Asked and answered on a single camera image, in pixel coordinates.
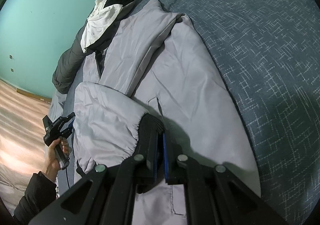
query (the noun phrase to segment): blue patterned blanket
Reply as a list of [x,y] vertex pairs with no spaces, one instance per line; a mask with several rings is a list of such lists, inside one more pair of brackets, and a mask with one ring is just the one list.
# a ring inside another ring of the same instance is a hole
[[160,1],[165,10],[193,20],[220,70],[250,138],[262,199],[290,224],[301,224],[320,197],[315,1]]

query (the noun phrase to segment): black jacket sleeve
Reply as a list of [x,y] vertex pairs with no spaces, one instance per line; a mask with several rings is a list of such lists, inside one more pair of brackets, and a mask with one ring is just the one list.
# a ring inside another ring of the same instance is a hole
[[24,196],[14,210],[13,218],[19,225],[28,225],[30,220],[56,199],[56,184],[42,172],[34,173]]

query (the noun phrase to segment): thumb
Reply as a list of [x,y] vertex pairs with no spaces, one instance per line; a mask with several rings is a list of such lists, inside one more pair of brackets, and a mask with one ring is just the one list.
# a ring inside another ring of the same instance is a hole
[[49,146],[50,149],[54,149],[59,143],[60,143],[60,138],[54,140],[51,145]]

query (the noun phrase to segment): wrist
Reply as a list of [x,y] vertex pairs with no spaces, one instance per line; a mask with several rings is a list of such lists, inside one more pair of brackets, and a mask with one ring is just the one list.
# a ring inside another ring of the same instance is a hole
[[58,174],[58,170],[52,168],[52,166],[49,163],[45,163],[44,167],[41,169],[41,172],[51,182],[55,183],[56,177],[57,177],[57,174]]

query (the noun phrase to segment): brown wooden baseboard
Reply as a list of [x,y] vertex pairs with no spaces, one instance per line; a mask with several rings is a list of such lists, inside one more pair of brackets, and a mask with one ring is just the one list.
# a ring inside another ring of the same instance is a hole
[[33,99],[37,99],[37,100],[40,100],[40,101],[43,101],[43,102],[47,102],[47,103],[51,103],[51,101],[52,101],[52,99],[50,99],[50,98],[47,98],[47,97],[44,97],[44,96],[40,96],[40,95],[36,95],[36,94],[33,94],[33,93],[29,93],[29,92],[26,92],[26,91],[18,89],[18,88],[17,88],[17,93],[20,93],[20,94],[23,94],[25,96],[31,97]]

